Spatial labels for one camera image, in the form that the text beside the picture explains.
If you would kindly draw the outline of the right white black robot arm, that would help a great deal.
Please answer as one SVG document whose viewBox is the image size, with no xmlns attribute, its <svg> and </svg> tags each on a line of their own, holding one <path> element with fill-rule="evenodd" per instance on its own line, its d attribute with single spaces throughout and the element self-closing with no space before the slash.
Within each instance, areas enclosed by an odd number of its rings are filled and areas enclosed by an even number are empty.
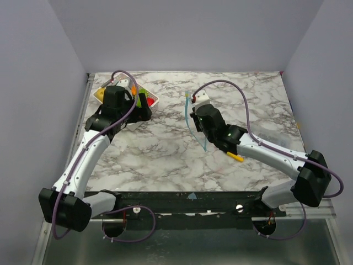
<svg viewBox="0 0 353 265">
<path fill-rule="evenodd" d="M 189 114 L 196 131 L 204 136 L 202 143 L 211 143 L 228 155 L 249 157 L 273 167 L 290 180 L 273 187 L 264 187 L 254 202 L 254 211 L 267 216 L 280 205 L 300 202 L 318 207 L 331 181 L 325 171 L 324 156 L 318 151 L 310 154 L 272 144 L 261 138 L 254 140 L 247 129 L 226 124 L 220 111 L 211 104 L 193 107 Z"/>
</svg>

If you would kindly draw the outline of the clear zip top bag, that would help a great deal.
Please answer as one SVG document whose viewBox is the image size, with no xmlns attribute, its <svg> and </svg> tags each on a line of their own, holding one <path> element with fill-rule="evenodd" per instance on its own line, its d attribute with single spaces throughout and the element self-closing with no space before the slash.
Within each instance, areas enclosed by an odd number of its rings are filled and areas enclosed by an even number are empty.
<svg viewBox="0 0 353 265">
<path fill-rule="evenodd" d="M 192 103 L 192 93 L 189 91 L 185 92 L 185 108 L 184 116 L 187 129 L 191 137 L 197 142 L 201 148 L 206 152 L 207 151 L 207 139 L 206 136 L 201 131 L 199 120 L 195 115 L 195 104 Z"/>
</svg>

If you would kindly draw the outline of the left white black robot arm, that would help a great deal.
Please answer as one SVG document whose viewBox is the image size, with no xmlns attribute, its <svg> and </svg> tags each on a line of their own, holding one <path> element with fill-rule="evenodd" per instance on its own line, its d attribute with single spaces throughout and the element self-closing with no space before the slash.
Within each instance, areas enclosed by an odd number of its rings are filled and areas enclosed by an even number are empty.
<svg viewBox="0 0 353 265">
<path fill-rule="evenodd" d="M 81 232 L 94 216 L 106 213 L 116 218 L 122 213 L 122 204 L 113 192 L 99 192 L 94 199 L 85 200 L 85 189 L 95 165 L 122 125 L 148 121 L 151 115 L 145 92 L 137 89 L 131 93 L 123 86 L 104 89 L 103 102 L 87 119 L 82 141 L 71 162 L 52 188 L 43 188 L 39 193 L 47 222 Z"/>
</svg>

